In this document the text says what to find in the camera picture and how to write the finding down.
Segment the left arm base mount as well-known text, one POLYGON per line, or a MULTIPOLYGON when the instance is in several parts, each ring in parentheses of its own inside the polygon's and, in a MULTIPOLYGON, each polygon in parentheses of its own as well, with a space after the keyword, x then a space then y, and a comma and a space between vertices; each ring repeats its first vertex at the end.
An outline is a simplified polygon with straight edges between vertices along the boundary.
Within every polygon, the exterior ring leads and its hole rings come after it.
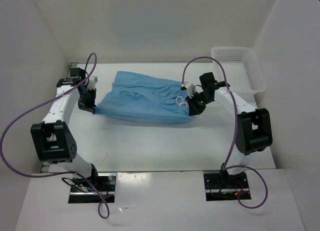
MULTIPOLYGON (((97 181, 92 181, 107 203, 115 202, 116 179, 116 173, 99 172, 97 181)), ((83 179, 63 178, 63 181, 70 186, 69 204, 97 204, 101 201, 97 192, 83 179)))

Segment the light blue shorts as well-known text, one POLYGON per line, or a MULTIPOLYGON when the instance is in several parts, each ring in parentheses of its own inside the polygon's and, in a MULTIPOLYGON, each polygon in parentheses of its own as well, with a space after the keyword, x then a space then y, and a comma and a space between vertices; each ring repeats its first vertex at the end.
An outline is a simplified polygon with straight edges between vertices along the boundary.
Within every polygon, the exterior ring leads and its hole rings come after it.
POLYGON ((135 123, 185 124, 195 118, 189 115, 187 96, 180 81, 119 70, 95 114, 135 123))

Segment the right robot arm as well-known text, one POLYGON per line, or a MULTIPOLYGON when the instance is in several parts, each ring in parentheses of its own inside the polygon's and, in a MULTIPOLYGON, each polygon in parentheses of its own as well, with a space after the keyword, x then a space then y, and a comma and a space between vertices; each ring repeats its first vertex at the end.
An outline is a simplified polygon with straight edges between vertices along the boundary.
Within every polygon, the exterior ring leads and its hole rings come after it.
POLYGON ((187 91, 188 114, 200 115, 208 104, 216 102, 235 118, 231 147, 219 175, 220 184, 230 188, 249 165, 250 155, 262 152, 272 144, 270 113, 246 102, 227 82, 217 81, 212 72, 201 75, 199 80, 201 92, 196 91, 193 83, 183 82, 181 85, 181 89, 187 91))

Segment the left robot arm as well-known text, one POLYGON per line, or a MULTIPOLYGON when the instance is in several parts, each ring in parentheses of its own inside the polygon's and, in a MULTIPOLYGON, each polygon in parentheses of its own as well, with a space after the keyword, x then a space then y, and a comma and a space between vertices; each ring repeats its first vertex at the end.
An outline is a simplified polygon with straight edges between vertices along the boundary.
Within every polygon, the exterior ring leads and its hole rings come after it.
POLYGON ((76 140, 69 129, 74 106, 95 113, 97 77, 87 77, 79 67, 71 68, 70 76, 57 82, 55 100, 40 123, 30 128, 37 157, 40 161, 73 172, 73 183, 81 191, 94 191, 100 185, 95 166, 77 153, 76 140))

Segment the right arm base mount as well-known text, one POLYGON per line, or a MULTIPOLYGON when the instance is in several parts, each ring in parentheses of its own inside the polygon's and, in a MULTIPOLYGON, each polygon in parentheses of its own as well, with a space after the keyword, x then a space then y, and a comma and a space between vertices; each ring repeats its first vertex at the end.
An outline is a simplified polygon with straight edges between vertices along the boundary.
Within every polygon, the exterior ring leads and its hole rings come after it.
POLYGON ((203 172, 205 197, 207 202, 250 200, 250 188, 245 172, 229 175, 227 171, 203 172))

